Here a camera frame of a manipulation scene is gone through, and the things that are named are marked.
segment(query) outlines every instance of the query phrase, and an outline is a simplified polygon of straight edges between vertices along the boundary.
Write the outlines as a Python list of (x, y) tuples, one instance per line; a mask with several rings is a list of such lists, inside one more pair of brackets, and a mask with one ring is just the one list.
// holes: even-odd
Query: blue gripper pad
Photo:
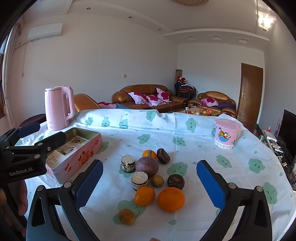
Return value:
[(209, 195), (213, 205), (222, 210), (226, 204), (225, 192), (203, 162), (206, 161), (202, 160), (197, 163), (196, 173), (200, 181), (202, 182), (205, 190), (207, 191), (207, 194)]
[(81, 184), (75, 192), (75, 206), (77, 209), (84, 207), (89, 200), (93, 190), (98, 184), (103, 174), (103, 163), (100, 160), (94, 160), (87, 170), (77, 176), (77, 183)]
[(30, 124), (28, 126), (19, 128), (19, 132), (18, 132), (17, 136), (19, 138), (24, 138), (24, 137), (31, 135), (39, 130), (40, 130), (40, 124), (35, 122), (35, 123)]

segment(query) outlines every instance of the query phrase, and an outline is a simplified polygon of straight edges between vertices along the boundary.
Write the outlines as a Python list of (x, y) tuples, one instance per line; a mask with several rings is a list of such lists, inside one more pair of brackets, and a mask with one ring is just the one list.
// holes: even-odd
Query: tv stand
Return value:
[(269, 147), (273, 151), (275, 156), (279, 159), (279, 162), (284, 169), (286, 177), (293, 191), (296, 192), (296, 174), (292, 173), (295, 165), (295, 160), (293, 161), (292, 158), (286, 154), (284, 144), (280, 141), (280, 139), (278, 139), (277, 143), (283, 148), (283, 153), (275, 151), (270, 141), (267, 139), (265, 132), (260, 128), (258, 124), (255, 125), (254, 135), (257, 136), (264, 145)]

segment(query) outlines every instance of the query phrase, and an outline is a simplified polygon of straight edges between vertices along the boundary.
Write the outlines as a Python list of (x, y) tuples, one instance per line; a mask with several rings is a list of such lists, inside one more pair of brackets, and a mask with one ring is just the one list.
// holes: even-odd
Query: purple cushion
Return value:
[(220, 102), (218, 104), (218, 106), (215, 106), (216, 108), (222, 110), (224, 108), (230, 108), (230, 109), (233, 109), (233, 110), (237, 110), (237, 107), (235, 104), (231, 103), (231, 102)]
[(35, 115), (32, 116), (26, 120), (24, 120), (21, 124), (20, 127), (24, 127), (30, 124), (33, 124), (35, 122), (38, 122), (39, 124), (43, 123), (46, 121), (46, 115), (45, 114), (39, 114), (39, 115)]

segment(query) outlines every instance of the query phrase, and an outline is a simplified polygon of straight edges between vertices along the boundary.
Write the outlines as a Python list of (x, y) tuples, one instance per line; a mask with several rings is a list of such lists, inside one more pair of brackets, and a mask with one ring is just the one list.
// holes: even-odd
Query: kettle handle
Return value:
[(75, 109), (74, 109), (74, 94), (73, 89), (71, 87), (64, 86), (62, 88), (62, 91), (69, 96), (69, 106), (70, 106), (70, 114), (66, 116), (66, 120), (73, 118), (75, 115)]

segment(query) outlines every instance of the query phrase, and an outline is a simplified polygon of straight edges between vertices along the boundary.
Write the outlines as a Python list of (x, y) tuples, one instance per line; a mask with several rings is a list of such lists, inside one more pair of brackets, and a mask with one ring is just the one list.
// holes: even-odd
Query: air conditioner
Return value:
[(63, 23), (47, 24), (29, 30), (28, 42), (61, 36)]

